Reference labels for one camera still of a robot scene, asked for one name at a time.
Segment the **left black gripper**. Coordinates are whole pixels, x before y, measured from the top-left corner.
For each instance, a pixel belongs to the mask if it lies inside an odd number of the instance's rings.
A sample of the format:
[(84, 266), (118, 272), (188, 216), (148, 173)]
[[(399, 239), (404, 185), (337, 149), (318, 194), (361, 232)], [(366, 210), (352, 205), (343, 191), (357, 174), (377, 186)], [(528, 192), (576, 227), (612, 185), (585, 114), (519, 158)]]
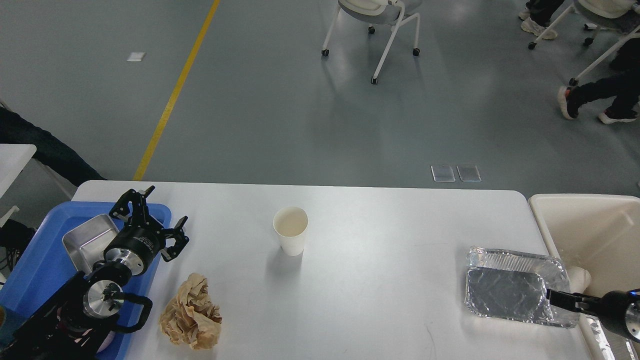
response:
[[(110, 218), (123, 221), (123, 227), (106, 246), (103, 259), (122, 264), (133, 277), (146, 273), (158, 253), (167, 263), (176, 259), (190, 241), (185, 233), (187, 215), (179, 218), (173, 228), (157, 226), (147, 205), (147, 198), (155, 188), (150, 186), (142, 192), (131, 188), (109, 211)], [(166, 240), (174, 240), (174, 244), (166, 246)]]

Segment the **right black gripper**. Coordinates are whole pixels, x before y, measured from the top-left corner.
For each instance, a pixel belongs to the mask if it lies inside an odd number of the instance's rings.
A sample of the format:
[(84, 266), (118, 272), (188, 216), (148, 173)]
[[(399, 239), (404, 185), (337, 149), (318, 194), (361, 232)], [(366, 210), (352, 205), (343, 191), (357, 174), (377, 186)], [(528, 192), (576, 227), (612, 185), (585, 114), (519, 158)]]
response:
[(633, 305), (632, 291), (610, 291), (602, 297), (590, 297), (580, 292), (546, 290), (546, 299), (551, 306), (569, 312), (595, 316), (609, 332), (624, 338), (632, 338), (627, 311)]

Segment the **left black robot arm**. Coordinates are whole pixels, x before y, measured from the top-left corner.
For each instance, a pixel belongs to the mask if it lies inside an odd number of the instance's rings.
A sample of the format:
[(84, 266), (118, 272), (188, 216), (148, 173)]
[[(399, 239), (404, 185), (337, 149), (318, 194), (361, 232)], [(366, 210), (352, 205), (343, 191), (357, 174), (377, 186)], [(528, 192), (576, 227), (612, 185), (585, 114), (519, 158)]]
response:
[(121, 360), (153, 309), (159, 260), (189, 242), (186, 217), (147, 203), (154, 186), (114, 202), (66, 202), (39, 226), (1, 289), (3, 360)]

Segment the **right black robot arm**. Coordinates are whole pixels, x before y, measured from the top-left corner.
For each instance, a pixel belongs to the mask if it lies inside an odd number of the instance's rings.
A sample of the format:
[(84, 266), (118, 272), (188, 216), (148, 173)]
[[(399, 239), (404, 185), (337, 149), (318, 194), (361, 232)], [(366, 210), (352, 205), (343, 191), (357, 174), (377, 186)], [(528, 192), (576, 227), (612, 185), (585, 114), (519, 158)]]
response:
[(610, 291), (601, 297), (580, 292), (546, 290), (550, 305), (599, 319), (609, 332), (640, 342), (640, 290)]

